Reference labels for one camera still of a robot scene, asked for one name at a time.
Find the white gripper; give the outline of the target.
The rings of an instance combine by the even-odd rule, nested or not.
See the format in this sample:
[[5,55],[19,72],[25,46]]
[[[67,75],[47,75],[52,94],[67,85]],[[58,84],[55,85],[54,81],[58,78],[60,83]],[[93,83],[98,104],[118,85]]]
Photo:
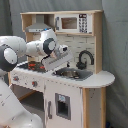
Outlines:
[[71,50],[66,45],[61,45],[54,50],[52,55],[42,59],[42,64],[47,71],[53,70],[58,66],[70,61],[73,58]]

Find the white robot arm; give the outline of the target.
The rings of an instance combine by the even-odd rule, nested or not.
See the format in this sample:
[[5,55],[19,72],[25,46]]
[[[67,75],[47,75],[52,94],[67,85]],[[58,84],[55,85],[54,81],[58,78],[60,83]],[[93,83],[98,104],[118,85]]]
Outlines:
[[12,71],[18,58],[42,56],[41,63],[46,70],[52,70],[72,59],[66,45],[60,45],[52,28],[41,31],[39,40],[26,42],[18,36],[0,36],[0,128],[43,128],[37,114],[27,111],[19,102],[3,77]]

